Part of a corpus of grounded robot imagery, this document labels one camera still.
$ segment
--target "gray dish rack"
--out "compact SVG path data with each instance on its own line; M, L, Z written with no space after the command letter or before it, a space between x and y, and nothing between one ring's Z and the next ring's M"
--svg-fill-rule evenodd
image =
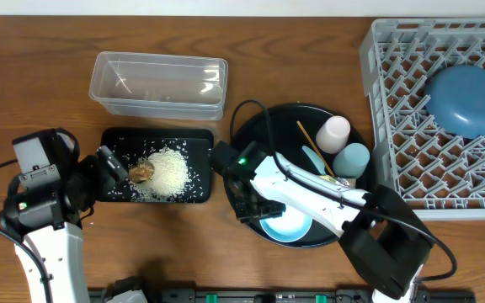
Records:
M424 85L437 72L485 69L485 19L378 19L360 62L378 182L422 220L485 220L485 137L448 133L424 108Z

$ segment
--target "black tray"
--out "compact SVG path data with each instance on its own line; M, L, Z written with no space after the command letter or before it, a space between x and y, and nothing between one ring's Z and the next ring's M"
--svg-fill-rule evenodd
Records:
M321 126L328 118L335 114L327 109L312 104L282 104L270 108L269 114L273 124L276 151L280 152L298 167L305 169L310 173L318 174L312 161L310 161L308 156L302 151L302 146L310 146L310 143L308 143L296 122L300 121L308 135L315 138L315 135ZM264 131L266 128L267 126L265 124L263 113L256 114L238 130L233 137L231 145L241 151L251 141L268 143L269 138L267 137L267 131ZM351 127L348 144L353 142L365 145L359 132ZM322 155L329 167L332 167L335 155L329 155L324 152L322 152ZM365 172L357 179L357 189L371 191L375 187L376 172L371 164L372 161L370 159L370 164L366 167ZM308 231L301 240L289 243L278 242L269 237L261 228L259 220L251 221L248 223L248 227L265 239L286 247L320 247L338 240L336 235L316 221L312 223L310 231Z
M213 143L214 138L209 130L115 127L107 129L102 134L100 145L106 145L119 158L121 164L127 167L136 165L139 157L150 155L151 147L157 151L165 146L172 149L175 149L176 146L183 147L188 151L184 155L189 156L186 161L188 167L192 168L190 171L199 174L198 178L193 178L193 184L198 194L187 190L182 198L170 201L170 203L203 203L211 196L212 170L209 166L208 155ZM105 193L104 196L99 197L99 200L134 202L131 201L132 190L129 182L121 182L113 188L115 192L122 194Z

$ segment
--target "blue bowl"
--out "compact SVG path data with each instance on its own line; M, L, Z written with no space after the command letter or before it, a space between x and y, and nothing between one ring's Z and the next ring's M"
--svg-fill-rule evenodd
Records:
M261 228L278 242L295 242L304 237L312 227L313 219L286 205L281 217L259 221Z
M485 136L485 70L453 66L433 77L426 89L426 109L446 131L475 139Z

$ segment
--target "white cup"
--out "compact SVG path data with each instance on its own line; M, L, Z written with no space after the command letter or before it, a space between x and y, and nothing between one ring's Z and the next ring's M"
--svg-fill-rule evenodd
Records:
M326 153L340 152L347 143L350 131L351 125L347 119L341 116L330 117L317 132L316 144Z

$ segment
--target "small cup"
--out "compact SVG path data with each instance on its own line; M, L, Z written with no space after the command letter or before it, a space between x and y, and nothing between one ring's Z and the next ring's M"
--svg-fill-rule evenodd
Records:
M341 178L359 178L370 160L370 152L360 143L345 147L333 162L334 173Z
M329 154L340 152L347 143L351 125L341 116L328 118L327 122L317 132L316 143L319 148Z

